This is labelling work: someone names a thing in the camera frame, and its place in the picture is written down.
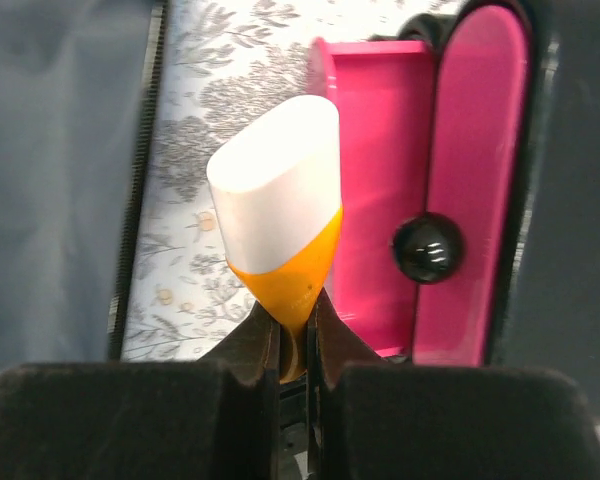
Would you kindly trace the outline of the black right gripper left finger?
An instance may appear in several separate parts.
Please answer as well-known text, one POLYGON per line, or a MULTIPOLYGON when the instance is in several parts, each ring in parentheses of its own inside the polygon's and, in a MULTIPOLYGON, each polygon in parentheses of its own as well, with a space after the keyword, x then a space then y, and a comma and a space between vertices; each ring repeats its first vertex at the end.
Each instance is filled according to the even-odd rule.
POLYGON ((0 375, 0 479, 273 479, 280 329, 260 306, 196 361, 0 375))

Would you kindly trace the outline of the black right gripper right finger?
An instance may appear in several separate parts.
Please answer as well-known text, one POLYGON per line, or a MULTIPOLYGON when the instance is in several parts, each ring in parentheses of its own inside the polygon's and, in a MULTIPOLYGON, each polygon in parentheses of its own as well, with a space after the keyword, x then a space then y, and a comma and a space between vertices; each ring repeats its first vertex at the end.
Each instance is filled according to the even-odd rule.
POLYGON ((327 299, 307 364, 313 479, 600 479, 586 400, 559 373, 395 364, 327 299))

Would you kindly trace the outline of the black storage box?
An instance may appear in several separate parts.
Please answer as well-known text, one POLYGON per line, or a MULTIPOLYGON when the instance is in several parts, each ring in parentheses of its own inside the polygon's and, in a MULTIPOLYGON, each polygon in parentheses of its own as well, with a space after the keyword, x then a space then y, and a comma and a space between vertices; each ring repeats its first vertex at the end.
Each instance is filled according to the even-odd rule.
POLYGON ((482 365, 559 371, 600 421, 600 1, 508 2, 530 64, 482 365))

